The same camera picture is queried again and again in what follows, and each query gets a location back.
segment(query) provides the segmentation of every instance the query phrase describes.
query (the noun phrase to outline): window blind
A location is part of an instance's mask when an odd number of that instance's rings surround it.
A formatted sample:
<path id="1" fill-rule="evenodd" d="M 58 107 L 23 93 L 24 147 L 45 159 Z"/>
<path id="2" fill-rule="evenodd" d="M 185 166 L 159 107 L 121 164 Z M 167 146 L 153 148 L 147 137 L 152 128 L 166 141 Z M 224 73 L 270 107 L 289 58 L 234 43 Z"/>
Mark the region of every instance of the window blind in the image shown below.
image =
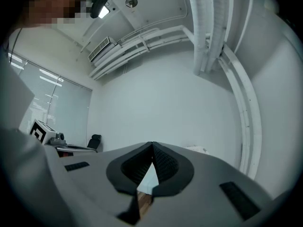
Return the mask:
<path id="1" fill-rule="evenodd" d="M 47 124 L 65 135 L 66 142 L 86 146 L 86 128 L 91 91 L 59 78 L 62 87 L 53 93 Z"/>
<path id="2" fill-rule="evenodd" d="M 19 129 L 29 134 L 32 123 L 37 119 L 63 133 L 67 144 L 86 147 L 91 90 L 15 53 L 11 67 L 35 95 Z"/>

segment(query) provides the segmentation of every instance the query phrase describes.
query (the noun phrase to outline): chair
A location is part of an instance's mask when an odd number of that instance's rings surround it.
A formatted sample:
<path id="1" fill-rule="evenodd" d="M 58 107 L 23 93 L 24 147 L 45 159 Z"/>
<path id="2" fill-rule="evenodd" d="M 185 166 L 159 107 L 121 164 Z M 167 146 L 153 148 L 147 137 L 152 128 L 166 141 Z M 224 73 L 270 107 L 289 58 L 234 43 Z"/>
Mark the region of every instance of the chair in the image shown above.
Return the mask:
<path id="1" fill-rule="evenodd" d="M 87 148 L 95 149 L 97 150 L 99 144 L 101 142 L 101 135 L 99 134 L 94 134 L 91 139 L 89 140 L 89 144 Z"/>

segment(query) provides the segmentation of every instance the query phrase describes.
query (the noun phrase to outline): ceiling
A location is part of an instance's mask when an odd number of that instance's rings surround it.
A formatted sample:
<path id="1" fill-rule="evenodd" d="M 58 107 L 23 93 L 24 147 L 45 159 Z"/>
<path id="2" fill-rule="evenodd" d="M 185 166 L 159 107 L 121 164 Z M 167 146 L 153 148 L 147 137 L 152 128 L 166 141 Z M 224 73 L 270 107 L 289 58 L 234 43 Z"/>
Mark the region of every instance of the ceiling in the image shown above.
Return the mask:
<path id="1" fill-rule="evenodd" d="M 109 0 L 110 13 L 103 19 L 92 19 L 88 14 L 81 13 L 73 20 L 58 20 L 58 24 L 53 28 L 82 46 L 94 34 L 87 47 L 89 51 L 92 51 L 106 36 L 118 41 L 142 26 L 186 13 L 184 0 L 138 0 L 138 5 L 133 9 L 127 7 L 125 1 Z M 185 19 L 170 21 L 156 27 L 164 28 L 184 23 L 191 27 L 192 16 L 189 0 L 186 0 L 186 4 L 189 14 Z"/>

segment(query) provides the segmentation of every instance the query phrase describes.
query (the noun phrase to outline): air vent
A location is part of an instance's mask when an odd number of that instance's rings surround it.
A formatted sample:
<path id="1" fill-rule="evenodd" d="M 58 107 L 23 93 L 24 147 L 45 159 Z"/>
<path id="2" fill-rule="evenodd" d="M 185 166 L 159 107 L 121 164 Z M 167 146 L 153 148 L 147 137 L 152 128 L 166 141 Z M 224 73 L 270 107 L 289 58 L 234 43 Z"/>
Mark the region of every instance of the air vent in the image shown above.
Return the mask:
<path id="1" fill-rule="evenodd" d="M 89 55 L 89 61 L 92 61 L 107 45 L 109 45 L 109 38 L 106 37 Z"/>
<path id="2" fill-rule="evenodd" d="M 112 45 L 112 48 L 117 45 L 117 43 L 110 37 L 106 37 L 95 49 L 92 53 L 90 53 L 88 59 L 90 62 L 94 60 L 105 48 L 109 45 Z"/>

